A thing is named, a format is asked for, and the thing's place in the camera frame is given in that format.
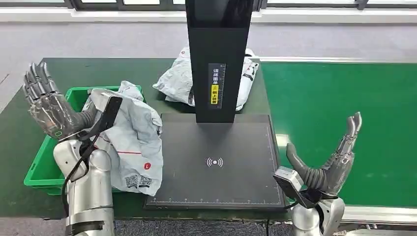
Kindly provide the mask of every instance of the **black vertical stand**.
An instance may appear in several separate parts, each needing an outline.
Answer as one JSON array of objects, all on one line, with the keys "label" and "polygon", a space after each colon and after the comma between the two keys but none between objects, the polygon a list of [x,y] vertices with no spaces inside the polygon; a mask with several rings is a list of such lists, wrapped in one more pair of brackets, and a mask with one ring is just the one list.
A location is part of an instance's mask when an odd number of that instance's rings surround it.
[{"label": "black vertical stand", "polygon": [[197,123],[233,123],[253,0],[186,0]]}]

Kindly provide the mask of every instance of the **humanoid robot hand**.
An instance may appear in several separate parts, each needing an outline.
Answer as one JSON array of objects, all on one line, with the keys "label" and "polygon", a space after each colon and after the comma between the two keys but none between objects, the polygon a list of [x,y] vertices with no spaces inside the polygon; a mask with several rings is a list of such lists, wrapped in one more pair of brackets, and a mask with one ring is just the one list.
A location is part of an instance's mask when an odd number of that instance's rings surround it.
[{"label": "humanoid robot hand", "polygon": [[343,136],[338,148],[319,169],[308,167],[297,156],[295,146],[291,143],[287,144],[287,158],[308,188],[317,189],[331,196],[337,196],[339,193],[352,169],[355,157],[352,149],[362,126],[362,117],[359,112],[348,117],[347,126],[347,133]]},{"label": "humanoid robot hand", "polygon": [[61,140],[94,124],[95,106],[90,104],[86,111],[75,112],[59,92],[45,62],[30,65],[22,90],[30,104],[30,115],[52,138]]}]

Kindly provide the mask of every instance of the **qr code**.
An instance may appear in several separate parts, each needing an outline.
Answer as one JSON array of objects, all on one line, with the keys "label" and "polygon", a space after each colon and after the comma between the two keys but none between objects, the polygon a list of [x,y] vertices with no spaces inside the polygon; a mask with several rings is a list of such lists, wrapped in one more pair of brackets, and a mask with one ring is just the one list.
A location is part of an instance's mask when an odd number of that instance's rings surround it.
[{"label": "qr code", "polygon": [[149,188],[152,183],[152,179],[141,176],[139,180],[138,175],[132,175],[124,178],[126,180],[126,188]]},{"label": "qr code", "polygon": [[145,176],[141,176],[141,181],[139,183],[139,188],[149,188],[150,184],[152,183],[152,179],[145,177]]},{"label": "qr code", "polygon": [[124,178],[126,180],[126,188],[138,188],[138,176],[133,175]]}]

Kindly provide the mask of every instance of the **green plastic crate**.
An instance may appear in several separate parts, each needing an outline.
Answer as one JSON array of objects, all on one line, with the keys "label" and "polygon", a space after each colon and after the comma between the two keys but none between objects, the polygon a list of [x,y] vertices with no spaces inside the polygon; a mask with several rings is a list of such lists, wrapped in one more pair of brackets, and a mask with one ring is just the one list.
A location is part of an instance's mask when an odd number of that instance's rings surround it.
[{"label": "green plastic crate", "polygon": [[[74,87],[68,90],[65,98],[76,112],[80,112],[89,96],[88,90],[93,88],[117,91],[119,86]],[[57,145],[57,141],[47,135],[23,181],[26,186],[42,189],[48,195],[60,195],[64,183],[64,175],[56,164],[53,155],[55,145]]]}]

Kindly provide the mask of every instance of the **black pad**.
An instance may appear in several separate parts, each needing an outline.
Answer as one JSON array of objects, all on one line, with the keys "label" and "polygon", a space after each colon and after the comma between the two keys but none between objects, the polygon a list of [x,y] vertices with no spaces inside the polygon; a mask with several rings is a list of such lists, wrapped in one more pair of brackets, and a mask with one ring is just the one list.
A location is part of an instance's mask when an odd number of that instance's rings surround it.
[{"label": "black pad", "polygon": [[195,114],[163,114],[162,186],[147,208],[279,210],[282,190],[268,115],[234,123],[196,123]]}]

